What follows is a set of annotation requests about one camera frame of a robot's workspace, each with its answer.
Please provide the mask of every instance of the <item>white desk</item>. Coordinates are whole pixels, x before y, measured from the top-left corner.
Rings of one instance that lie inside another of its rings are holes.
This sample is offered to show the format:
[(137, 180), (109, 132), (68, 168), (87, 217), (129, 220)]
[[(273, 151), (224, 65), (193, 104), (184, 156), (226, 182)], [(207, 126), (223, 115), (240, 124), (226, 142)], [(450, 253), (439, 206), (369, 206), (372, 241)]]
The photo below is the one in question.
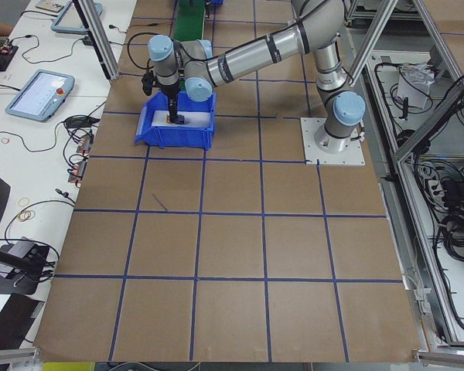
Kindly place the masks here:
[[(97, 1), (103, 5), (104, 11), (101, 20), (109, 40), (123, 43), (125, 34), (116, 29), (109, 29), (108, 25), (113, 24), (122, 30), (126, 29), (131, 20), (136, 0)], [(58, 2), (67, 2), (67, 0), (59, 0)], [(36, 3), (37, 0), (32, 0), (27, 10), (38, 10), (34, 7)], [(49, 18), (45, 15), (26, 13), (19, 20), (10, 36), (11, 38), (27, 34), (38, 36), (39, 48), (26, 55), (31, 60), (51, 60), (64, 56), (70, 52), (72, 43), (82, 37), (51, 31)], [(90, 113), (105, 101), (110, 84), (104, 77), (94, 49), (84, 46), (82, 42), (78, 42), (74, 47), (73, 55), (64, 60), (34, 65), (27, 63), (21, 54), (29, 47), (34, 46), (36, 39), (18, 39), (14, 44), (19, 46), (19, 54), (15, 56), (7, 71), (0, 73), (0, 83), (20, 88), (38, 69), (66, 73), (76, 78), (72, 93), (55, 115), (45, 123), (6, 114), (4, 109), (14, 97), (15, 92), (9, 89), (0, 89), (0, 131), (10, 131), (23, 136), (26, 145), (31, 149), (48, 148), (54, 142), (56, 124), (75, 114)], [(113, 45), (112, 50), (118, 59), (122, 47)], [(101, 112), (100, 109), (94, 116), (100, 117)], [(19, 200), (23, 205), (26, 200), (32, 204), (46, 199), (64, 199), (55, 192), (56, 188), (68, 192), (71, 198), (76, 199), (78, 188), (67, 182), (67, 165), (63, 159), (63, 146), (68, 135), (63, 125), (58, 127), (57, 132), (56, 147), (40, 153), (26, 151), (17, 137), (0, 134), (0, 177), (11, 186), (9, 202), (0, 224), (0, 238), (3, 238), (9, 221), (24, 207), (19, 205)], [(76, 145), (71, 141), (67, 146), (66, 153), (73, 154), (75, 147)], [(36, 206), (34, 210), (36, 211), (34, 218), (25, 222), (16, 220), (12, 224), (8, 236), (10, 238), (25, 236), (40, 240), (51, 244), (60, 252), (69, 226), (72, 208), (62, 203), (46, 203)], [(50, 252), (48, 259), (55, 260), (55, 254)], [(45, 301), (48, 292), (49, 282), (40, 284), (32, 298)], [(0, 295), (0, 310), (8, 297), (8, 295)], [(33, 324), (27, 339), (34, 339), (40, 319), (41, 315)], [(30, 344), (24, 342), (22, 346), (29, 347)], [(40, 368), (38, 365), (30, 363), (21, 367), (15, 365), (14, 369), (36, 370)]]

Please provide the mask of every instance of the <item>blue container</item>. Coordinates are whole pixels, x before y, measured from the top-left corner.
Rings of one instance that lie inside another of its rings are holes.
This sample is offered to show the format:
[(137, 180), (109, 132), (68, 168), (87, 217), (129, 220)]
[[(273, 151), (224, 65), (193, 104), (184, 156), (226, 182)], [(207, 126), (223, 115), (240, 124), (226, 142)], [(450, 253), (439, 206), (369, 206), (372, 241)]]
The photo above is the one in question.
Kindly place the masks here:
[(191, 128), (185, 124), (177, 127), (152, 126), (155, 111), (168, 110), (167, 97), (159, 91), (142, 108), (135, 142), (145, 141), (149, 145), (157, 145), (160, 148), (194, 147), (210, 149), (213, 133), (215, 132), (216, 101), (215, 93), (204, 102), (191, 100), (185, 91), (179, 93), (179, 112), (210, 113), (210, 126), (208, 128)]

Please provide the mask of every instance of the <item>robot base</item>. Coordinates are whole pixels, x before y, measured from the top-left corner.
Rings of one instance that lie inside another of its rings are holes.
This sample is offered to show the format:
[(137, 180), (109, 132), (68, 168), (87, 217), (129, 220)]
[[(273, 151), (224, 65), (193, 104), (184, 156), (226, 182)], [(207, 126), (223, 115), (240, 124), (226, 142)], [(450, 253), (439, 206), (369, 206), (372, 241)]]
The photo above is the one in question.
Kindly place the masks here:
[[(306, 164), (316, 165), (319, 162), (320, 165), (364, 166), (363, 150), (359, 141), (350, 141), (345, 151), (336, 155), (323, 151), (315, 143), (315, 133), (325, 124), (325, 120), (325, 118), (301, 118)], [(357, 136), (355, 129), (352, 136)]]

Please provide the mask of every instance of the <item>light blue cap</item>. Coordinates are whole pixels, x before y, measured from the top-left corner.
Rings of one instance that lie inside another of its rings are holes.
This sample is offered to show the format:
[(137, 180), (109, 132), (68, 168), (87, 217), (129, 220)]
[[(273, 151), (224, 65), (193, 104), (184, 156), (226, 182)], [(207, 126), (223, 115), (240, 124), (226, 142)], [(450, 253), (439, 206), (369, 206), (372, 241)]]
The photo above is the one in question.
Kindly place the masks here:
[(157, 35), (152, 37), (148, 43), (149, 57), (154, 62), (164, 60), (173, 53), (173, 42), (168, 36)]
[(189, 98), (195, 102), (204, 102), (211, 97), (213, 88), (211, 84), (202, 77), (190, 77), (186, 79), (186, 91)]
[(363, 119), (366, 104), (363, 98), (353, 91), (344, 91), (335, 98), (333, 113), (340, 123), (346, 126), (359, 124)]
[(198, 40), (201, 46), (204, 49), (204, 55), (206, 58), (211, 58), (213, 56), (213, 48), (211, 47), (211, 41), (209, 40)]

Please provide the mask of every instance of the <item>white robotic arm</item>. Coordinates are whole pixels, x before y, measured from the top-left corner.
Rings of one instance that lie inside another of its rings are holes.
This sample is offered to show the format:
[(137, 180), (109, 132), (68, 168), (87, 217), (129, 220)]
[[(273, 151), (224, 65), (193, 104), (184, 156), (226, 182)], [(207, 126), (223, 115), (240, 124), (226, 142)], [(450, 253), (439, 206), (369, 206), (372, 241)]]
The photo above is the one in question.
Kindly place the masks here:
[(205, 101), (214, 87), (295, 54), (313, 53), (318, 70), (316, 85), (328, 114), (324, 127), (316, 133), (316, 142), (329, 153), (343, 151), (365, 111), (363, 99), (349, 87), (336, 48), (336, 35), (343, 24), (343, 3), (341, 0), (291, 2), (298, 19), (290, 26), (219, 56), (212, 56), (206, 40), (180, 43), (168, 36), (153, 37), (148, 48), (154, 63), (154, 80), (169, 99), (169, 120), (183, 123), (183, 117), (177, 114), (182, 71), (189, 98)]

